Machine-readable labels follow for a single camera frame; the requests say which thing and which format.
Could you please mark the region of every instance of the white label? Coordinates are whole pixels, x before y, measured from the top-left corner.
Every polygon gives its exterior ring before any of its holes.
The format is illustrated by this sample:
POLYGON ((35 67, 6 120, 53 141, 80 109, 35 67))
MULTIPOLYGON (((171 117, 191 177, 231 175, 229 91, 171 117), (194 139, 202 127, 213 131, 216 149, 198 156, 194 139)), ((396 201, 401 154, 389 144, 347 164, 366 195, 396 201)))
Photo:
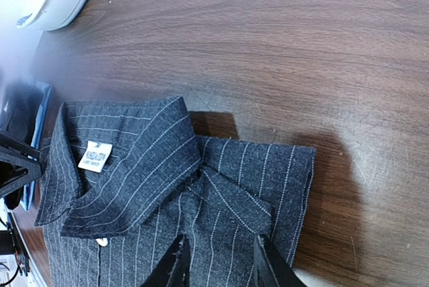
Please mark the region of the white label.
POLYGON ((107 158, 112 152, 112 144, 88 141, 88 148, 79 162, 78 167, 84 170, 101 173, 107 158))

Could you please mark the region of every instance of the table surface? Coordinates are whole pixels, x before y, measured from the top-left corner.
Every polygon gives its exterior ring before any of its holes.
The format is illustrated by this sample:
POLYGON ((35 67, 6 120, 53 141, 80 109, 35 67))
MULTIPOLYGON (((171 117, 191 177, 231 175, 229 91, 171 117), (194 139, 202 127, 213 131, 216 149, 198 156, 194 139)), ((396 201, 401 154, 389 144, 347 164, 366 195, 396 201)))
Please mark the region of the table surface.
MULTIPOLYGON (((295 266, 427 286, 429 0, 89 0, 32 74, 48 135, 62 100, 183 95, 199 133, 316 147, 295 266)), ((36 209, 17 217, 48 277, 36 209)))

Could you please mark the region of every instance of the button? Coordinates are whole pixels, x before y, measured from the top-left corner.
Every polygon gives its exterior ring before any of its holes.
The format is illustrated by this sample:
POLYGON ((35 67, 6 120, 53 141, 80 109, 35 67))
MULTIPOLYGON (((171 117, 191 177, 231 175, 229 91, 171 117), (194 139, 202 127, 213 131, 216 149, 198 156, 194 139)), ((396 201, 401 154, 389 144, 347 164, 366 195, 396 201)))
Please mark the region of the button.
POLYGON ((109 244, 109 240, 107 240, 107 238, 98 238, 95 239, 97 241, 97 243, 101 246, 101 247, 105 247, 109 244))

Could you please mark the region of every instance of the folded shirt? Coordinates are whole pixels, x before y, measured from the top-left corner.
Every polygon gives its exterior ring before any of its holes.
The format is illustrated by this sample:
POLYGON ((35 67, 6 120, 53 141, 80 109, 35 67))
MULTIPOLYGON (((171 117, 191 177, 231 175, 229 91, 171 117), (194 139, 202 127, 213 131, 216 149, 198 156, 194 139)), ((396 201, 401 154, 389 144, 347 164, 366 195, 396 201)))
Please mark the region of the folded shirt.
POLYGON ((54 285, 141 286, 184 233, 191 286, 252 286, 255 234, 292 265, 315 153, 197 136, 181 97, 63 104, 36 219, 54 285), (113 145, 101 173, 77 167, 88 141, 113 145))

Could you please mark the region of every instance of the shirt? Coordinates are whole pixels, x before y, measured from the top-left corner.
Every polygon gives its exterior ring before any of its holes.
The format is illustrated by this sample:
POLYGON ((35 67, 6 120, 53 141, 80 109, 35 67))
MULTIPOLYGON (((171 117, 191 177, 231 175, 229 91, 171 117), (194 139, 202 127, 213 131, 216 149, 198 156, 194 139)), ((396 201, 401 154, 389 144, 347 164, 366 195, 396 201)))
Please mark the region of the shirt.
POLYGON ((141 286, 185 233, 191 286, 252 286, 255 234, 292 265, 315 152, 197 136, 181 97, 65 103, 42 150, 36 219, 52 281, 141 286), (87 141, 113 144, 100 174, 76 166, 87 141))

